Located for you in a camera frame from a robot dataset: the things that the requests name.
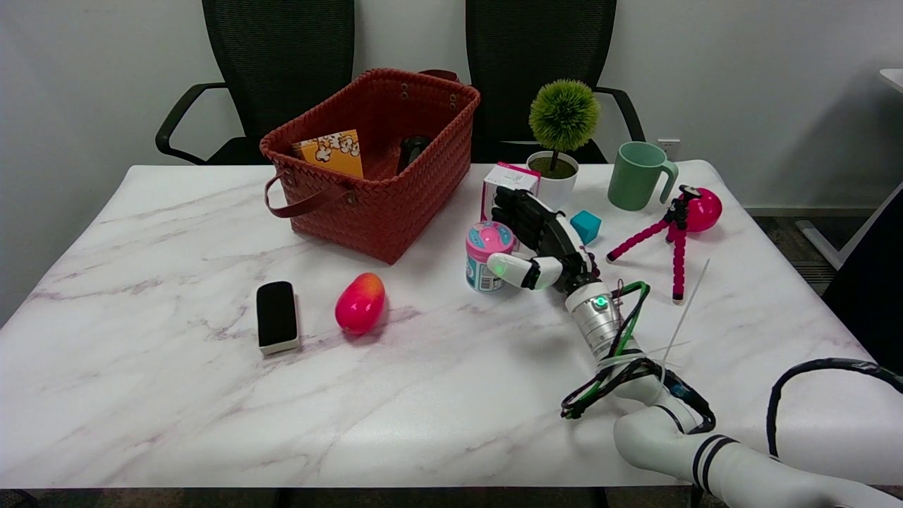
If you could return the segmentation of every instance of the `flexible tripod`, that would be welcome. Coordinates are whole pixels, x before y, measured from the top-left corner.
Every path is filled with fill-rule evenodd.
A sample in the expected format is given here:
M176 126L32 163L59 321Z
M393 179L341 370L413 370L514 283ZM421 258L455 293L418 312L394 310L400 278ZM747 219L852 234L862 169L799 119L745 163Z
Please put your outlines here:
M665 217L661 221L645 228L639 233L628 238L624 243L618 245L616 249L609 252L605 259L609 263L620 258L625 252L635 247L639 242L652 238L652 235L668 228L665 235L665 241L675 244L675 283L673 298L676 304L681 305L684 302L684 254L686 252L686 218L687 204L692 199L700 198L702 195L695 187L689 185L681 185L681 195L671 200L671 207L665 212Z

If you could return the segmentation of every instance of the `white wall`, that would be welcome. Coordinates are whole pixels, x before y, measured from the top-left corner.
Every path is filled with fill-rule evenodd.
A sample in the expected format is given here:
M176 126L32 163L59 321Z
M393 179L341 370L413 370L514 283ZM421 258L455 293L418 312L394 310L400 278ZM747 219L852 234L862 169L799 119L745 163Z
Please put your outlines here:
M357 18L357 71L468 79L462 0L358 0ZM602 82L744 204L874 206L903 165L903 96L875 77L903 67L901 27L900 0L622 0ZM200 0L0 1L0 323L130 165L179 163L156 128L191 84L220 79ZM603 105L613 154L626 129ZM240 134L214 90L174 144L206 156Z

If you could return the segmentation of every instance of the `small box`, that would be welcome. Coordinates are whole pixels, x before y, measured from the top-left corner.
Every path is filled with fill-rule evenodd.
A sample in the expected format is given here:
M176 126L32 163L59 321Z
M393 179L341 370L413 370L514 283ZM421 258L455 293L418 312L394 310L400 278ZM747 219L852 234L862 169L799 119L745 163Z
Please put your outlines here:
M295 143L292 151L294 156L311 164L357 178L364 177L358 131L355 129Z
M526 189L533 194L539 190L540 175L523 167L498 163L483 179L483 201L479 210L481 221L492 220L492 200L496 199L496 189L501 185L512 191Z
M590 245L590 242L596 240L599 236L599 227L602 225L602 219L595 215L581 210L580 213L571 218L571 225L583 241L583 245Z

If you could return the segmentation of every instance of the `popcorn box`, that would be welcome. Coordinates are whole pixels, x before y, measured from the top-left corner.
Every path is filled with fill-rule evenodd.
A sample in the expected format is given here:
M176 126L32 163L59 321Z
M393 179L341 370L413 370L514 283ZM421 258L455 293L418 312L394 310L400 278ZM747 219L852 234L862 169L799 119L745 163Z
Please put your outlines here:
M358 131L355 129L294 143L292 152L311 164L357 178L364 177Z
M539 190L540 174L536 171L506 163L498 163L483 179L483 202L479 211L481 221L492 220L492 201L501 185L512 191L526 189L533 194Z

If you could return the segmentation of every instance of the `robot finger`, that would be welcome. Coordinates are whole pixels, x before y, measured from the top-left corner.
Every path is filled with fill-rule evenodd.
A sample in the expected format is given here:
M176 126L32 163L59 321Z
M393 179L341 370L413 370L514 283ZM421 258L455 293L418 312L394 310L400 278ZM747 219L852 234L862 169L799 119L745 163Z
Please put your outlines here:
M510 254L493 254L487 265L492 273L508 284L527 289L545 289L562 275L561 261L556 258L521 259Z

